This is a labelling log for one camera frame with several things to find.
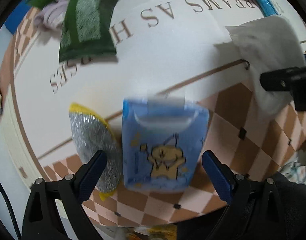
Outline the white tissue paper wad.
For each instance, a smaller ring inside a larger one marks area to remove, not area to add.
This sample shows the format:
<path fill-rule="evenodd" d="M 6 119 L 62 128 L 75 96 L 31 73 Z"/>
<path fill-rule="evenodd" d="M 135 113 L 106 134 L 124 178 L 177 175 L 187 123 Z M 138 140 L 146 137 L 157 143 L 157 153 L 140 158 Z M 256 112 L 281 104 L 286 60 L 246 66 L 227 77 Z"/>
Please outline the white tissue paper wad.
<path fill-rule="evenodd" d="M 260 75 L 306 65 L 295 30 L 285 17 L 278 15 L 227 26 L 226 29 L 242 59 L 250 64 L 249 73 L 258 107 L 265 116 L 274 117 L 292 97 L 288 92 L 265 91 L 260 84 Z"/>

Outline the silver yellow scouring sponge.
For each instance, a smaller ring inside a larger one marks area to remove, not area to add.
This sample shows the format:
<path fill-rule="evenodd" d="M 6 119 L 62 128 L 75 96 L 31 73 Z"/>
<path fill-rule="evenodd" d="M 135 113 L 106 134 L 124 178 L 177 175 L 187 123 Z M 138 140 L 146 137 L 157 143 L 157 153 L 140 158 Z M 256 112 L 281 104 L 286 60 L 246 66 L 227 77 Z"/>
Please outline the silver yellow scouring sponge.
<path fill-rule="evenodd" d="M 74 145 L 82 163 L 87 163 L 98 150 L 106 153 L 107 163 L 96 186 L 102 201 L 114 195 L 123 177 L 123 155 L 120 143 L 109 124 L 95 111 L 71 103 L 69 119 Z"/>

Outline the blue wet wipes pack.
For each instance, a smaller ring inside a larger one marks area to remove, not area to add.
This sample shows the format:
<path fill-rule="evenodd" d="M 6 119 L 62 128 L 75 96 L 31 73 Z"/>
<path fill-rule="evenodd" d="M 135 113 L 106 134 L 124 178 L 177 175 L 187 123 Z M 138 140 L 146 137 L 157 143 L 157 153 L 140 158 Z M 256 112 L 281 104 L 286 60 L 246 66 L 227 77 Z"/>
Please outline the blue wet wipes pack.
<path fill-rule="evenodd" d="M 133 191 L 184 191 L 206 140 L 209 110 L 178 99 L 125 99 L 124 185 Z"/>

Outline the green striped towel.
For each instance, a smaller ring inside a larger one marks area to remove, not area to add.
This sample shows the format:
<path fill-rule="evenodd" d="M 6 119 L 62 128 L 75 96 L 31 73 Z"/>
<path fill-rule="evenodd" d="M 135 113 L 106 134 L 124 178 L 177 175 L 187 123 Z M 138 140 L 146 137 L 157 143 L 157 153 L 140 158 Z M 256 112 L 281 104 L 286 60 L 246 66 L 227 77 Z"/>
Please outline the green striped towel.
<path fill-rule="evenodd" d="M 116 54 L 109 29 L 118 1 L 69 0 L 61 31 L 59 62 Z"/>

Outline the lilac sock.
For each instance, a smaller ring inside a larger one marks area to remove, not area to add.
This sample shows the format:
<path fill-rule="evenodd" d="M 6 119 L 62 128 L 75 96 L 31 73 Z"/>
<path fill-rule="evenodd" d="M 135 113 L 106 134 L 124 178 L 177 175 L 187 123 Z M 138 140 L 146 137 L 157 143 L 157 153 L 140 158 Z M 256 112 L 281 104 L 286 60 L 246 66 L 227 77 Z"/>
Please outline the lilac sock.
<path fill-rule="evenodd" d="M 45 6 L 34 18 L 33 25 L 39 29 L 60 31 L 63 27 L 69 0 L 55 0 Z"/>

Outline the blue foil snack bar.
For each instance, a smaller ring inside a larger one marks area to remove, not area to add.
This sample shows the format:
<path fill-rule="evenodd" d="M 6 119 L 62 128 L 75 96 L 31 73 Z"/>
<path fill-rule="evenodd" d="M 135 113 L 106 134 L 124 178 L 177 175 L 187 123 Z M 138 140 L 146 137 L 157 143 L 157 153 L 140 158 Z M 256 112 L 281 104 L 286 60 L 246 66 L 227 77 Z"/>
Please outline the blue foil snack bar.
<path fill-rule="evenodd" d="M 264 17 L 278 15 L 276 8 L 271 0 L 256 0 Z"/>

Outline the yellow snack packet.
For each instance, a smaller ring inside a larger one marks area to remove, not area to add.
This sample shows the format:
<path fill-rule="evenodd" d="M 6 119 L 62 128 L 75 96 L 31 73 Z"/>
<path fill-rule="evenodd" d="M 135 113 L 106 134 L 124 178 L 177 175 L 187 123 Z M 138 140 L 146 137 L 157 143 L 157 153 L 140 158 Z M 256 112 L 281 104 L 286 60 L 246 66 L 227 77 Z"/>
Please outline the yellow snack packet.
<path fill-rule="evenodd" d="M 156 225 L 152 227 L 139 226 L 126 230 L 128 240 L 177 240 L 177 226 L 173 224 Z"/>

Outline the round printed table mat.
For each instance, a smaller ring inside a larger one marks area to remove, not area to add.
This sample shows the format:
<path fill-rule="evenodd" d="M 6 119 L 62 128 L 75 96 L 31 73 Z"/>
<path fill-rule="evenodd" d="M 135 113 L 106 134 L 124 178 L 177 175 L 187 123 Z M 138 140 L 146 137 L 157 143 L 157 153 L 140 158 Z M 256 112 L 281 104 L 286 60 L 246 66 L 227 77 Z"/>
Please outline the round printed table mat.
<path fill-rule="evenodd" d="M 23 17 L 0 70 L 0 124 L 26 187 L 59 180 L 82 164 L 71 137 L 69 106 L 78 103 L 122 135 L 125 98 L 178 96 L 209 111 L 198 122 L 197 151 L 211 150 L 253 180 L 273 174 L 306 139 L 306 112 L 288 103 L 266 116 L 246 62 L 226 27 L 262 18 L 255 0 L 121 0 L 110 22 L 114 59 L 60 63 L 60 35 Z"/>

